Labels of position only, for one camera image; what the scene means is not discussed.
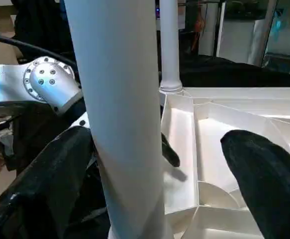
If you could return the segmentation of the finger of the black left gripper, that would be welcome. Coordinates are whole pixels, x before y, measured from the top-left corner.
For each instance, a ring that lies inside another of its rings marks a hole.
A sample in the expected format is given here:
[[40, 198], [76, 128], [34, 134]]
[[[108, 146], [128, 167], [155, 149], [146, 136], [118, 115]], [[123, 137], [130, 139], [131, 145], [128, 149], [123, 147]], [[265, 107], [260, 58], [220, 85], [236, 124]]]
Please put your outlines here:
[[179, 167], [180, 166], [180, 159], [177, 153], [173, 150], [170, 146], [168, 140], [166, 139], [165, 135], [161, 133], [161, 141], [162, 141], [162, 154], [164, 158], [173, 166]]

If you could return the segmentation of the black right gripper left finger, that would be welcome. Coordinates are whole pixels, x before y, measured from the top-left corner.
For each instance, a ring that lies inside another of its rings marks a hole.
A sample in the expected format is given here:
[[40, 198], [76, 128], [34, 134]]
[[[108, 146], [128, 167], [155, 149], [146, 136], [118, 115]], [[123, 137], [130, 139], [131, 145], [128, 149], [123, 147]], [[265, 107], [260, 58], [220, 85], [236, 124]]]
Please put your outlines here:
[[92, 157], [88, 128], [58, 135], [0, 195], [0, 239], [61, 239]]

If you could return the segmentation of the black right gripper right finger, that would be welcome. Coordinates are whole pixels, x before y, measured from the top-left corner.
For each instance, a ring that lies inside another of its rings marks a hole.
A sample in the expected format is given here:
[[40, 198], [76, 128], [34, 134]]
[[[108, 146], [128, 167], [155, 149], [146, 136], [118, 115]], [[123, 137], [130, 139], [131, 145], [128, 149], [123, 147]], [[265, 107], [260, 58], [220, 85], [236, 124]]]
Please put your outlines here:
[[231, 130], [220, 142], [227, 165], [263, 237], [290, 239], [290, 154], [246, 130]]

